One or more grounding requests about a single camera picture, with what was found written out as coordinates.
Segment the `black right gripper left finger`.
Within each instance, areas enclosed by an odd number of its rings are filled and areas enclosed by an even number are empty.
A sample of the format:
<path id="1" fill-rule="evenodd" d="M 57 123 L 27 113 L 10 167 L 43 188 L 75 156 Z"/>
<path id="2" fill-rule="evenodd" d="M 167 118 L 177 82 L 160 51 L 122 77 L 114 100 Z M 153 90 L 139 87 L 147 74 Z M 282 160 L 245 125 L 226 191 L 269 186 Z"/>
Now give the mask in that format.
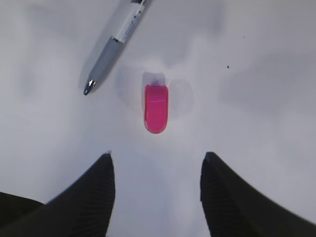
<path id="1" fill-rule="evenodd" d="M 104 237 L 116 196 L 110 153 L 97 161 L 64 192 L 44 204 L 0 194 L 2 237 Z"/>

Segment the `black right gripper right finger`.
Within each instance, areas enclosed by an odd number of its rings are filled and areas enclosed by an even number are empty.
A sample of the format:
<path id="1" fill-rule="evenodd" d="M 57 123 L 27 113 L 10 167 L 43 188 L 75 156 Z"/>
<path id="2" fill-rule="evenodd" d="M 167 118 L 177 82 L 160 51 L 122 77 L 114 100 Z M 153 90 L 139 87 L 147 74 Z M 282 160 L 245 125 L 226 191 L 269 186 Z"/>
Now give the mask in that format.
<path id="1" fill-rule="evenodd" d="M 315 224 L 275 203 L 216 153 L 201 167 L 200 201 L 212 237 L 314 237 Z"/>

